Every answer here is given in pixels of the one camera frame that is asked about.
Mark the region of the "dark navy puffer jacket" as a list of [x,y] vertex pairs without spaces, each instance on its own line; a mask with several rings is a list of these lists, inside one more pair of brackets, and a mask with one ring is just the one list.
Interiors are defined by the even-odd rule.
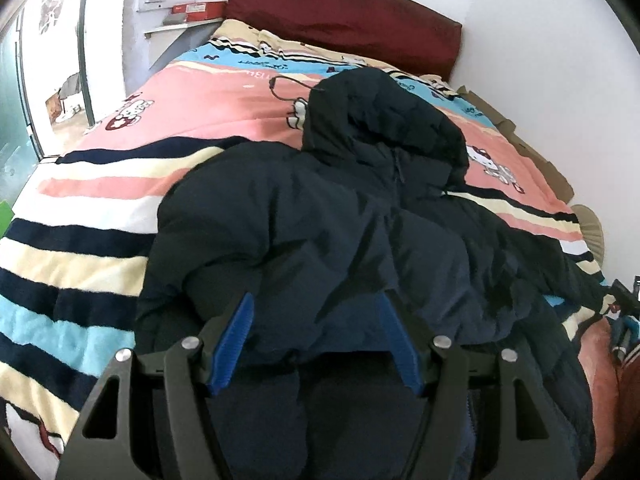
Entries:
[[431,398],[399,376],[411,324],[518,352],[552,409],[566,478],[596,455],[592,401],[558,296],[604,290],[551,237],[461,194],[461,130],[382,70],[323,79],[303,145],[243,142],[189,171],[157,211],[138,300],[141,352],[198,333],[243,296],[254,318],[228,387],[205,404],[231,479],[395,479]]

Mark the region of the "beige round cushion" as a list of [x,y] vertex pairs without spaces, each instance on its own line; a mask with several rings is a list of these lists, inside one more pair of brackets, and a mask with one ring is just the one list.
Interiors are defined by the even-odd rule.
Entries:
[[605,257],[605,239],[602,224],[596,213],[589,207],[576,204],[570,207],[576,214],[582,237],[599,266],[603,266]]

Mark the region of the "striped Hello Kitty blanket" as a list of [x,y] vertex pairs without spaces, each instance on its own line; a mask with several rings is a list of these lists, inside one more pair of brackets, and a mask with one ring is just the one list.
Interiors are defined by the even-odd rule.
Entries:
[[96,378],[134,340],[168,188],[231,138],[299,146],[310,87],[353,68],[208,42],[27,185],[1,241],[1,433],[37,478],[54,477]]

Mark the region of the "green plastic stool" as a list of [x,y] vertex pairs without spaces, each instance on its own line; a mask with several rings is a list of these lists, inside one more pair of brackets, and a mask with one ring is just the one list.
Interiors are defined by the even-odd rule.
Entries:
[[12,219],[13,210],[11,206],[5,200],[2,200],[0,202],[0,237],[4,237]]

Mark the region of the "green door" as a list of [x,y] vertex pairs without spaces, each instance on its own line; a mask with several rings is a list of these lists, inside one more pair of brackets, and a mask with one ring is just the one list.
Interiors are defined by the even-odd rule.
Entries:
[[26,100],[21,19],[14,18],[1,39],[1,174],[2,202],[13,206],[41,159]]

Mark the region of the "dark red headboard cushion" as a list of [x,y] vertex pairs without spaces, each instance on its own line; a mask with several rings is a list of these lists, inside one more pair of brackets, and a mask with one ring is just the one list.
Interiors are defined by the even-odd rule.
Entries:
[[462,25],[412,0],[228,0],[226,17],[285,38],[448,79]]

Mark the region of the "beige patterned pillow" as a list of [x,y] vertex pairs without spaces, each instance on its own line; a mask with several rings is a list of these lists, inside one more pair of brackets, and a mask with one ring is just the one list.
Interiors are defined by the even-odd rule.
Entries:
[[367,58],[359,54],[333,51],[322,47],[304,44],[300,41],[282,39],[269,30],[258,29],[242,21],[229,18],[213,32],[209,42],[214,47],[230,48],[234,52],[270,58],[279,62],[309,62],[334,65],[335,67],[375,67],[386,72],[405,74],[413,79],[421,79],[432,88],[442,90],[446,94],[455,94],[445,79],[436,74],[413,75],[400,70],[392,64]]

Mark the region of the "red white box on shelf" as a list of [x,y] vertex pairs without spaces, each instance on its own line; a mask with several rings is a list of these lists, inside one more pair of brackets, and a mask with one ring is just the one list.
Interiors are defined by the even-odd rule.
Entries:
[[214,20],[224,16],[225,1],[204,1],[176,4],[170,16],[179,23]]

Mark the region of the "red paper door decoration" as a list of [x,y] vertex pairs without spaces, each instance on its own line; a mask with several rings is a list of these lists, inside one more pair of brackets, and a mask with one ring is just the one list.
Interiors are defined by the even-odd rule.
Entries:
[[64,0],[41,0],[40,20],[38,29],[40,35],[53,28],[60,18]]

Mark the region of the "brown cardboard along wall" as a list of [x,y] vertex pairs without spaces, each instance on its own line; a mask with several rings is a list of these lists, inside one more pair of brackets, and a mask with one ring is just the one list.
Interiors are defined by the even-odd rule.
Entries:
[[570,185],[570,182],[567,181],[567,178],[556,169],[550,160],[544,158],[544,156],[518,136],[516,133],[516,125],[511,119],[503,116],[503,114],[498,112],[495,107],[492,107],[475,92],[468,90],[465,86],[459,87],[457,94],[482,112],[506,138],[506,140],[514,146],[518,151],[518,154],[529,158],[534,163],[537,169],[544,176],[544,180],[546,180],[549,188],[552,189],[554,195],[559,200],[568,204],[573,199],[575,195],[574,188]]

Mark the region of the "grey wall shelf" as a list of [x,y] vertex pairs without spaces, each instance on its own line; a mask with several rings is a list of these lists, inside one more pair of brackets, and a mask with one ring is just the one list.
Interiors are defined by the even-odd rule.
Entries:
[[162,70],[179,55],[201,47],[222,24],[223,18],[160,26],[144,33],[149,51],[149,73]]

